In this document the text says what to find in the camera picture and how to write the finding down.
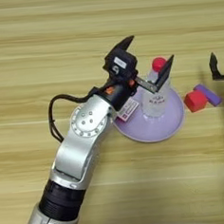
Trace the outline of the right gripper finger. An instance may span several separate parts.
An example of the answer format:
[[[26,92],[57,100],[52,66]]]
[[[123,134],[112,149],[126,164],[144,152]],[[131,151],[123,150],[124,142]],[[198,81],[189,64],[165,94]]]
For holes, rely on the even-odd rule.
[[[209,62],[209,67],[212,72],[212,78],[213,80],[221,80],[222,75],[220,74],[218,67],[217,67],[217,59],[216,55],[211,54],[210,62]]]

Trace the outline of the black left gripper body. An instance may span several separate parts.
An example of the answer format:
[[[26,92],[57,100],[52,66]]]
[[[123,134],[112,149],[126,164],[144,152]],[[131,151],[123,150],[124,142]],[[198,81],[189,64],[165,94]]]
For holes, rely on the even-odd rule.
[[[143,87],[153,94],[159,90],[159,86],[157,84],[150,83],[142,78],[136,77],[135,79],[122,82],[107,79],[105,89],[98,89],[96,94],[107,101],[110,106],[118,112],[129,98],[136,94],[138,87]]]

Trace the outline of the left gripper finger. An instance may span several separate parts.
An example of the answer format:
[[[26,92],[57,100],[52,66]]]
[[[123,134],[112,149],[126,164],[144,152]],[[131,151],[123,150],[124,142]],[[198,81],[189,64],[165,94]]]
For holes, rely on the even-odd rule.
[[[116,53],[126,53],[127,49],[131,45],[131,42],[135,38],[134,35],[127,36],[125,39],[119,41],[112,49],[111,53],[116,54]]]
[[[164,86],[164,83],[168,80],[174,57],[174,55],[171,55],[168,60],[165,60],[162,57],[158,57],[153,60],[154,71],[158,73],[156,80],[157,91],[160,91],[160,89]]]

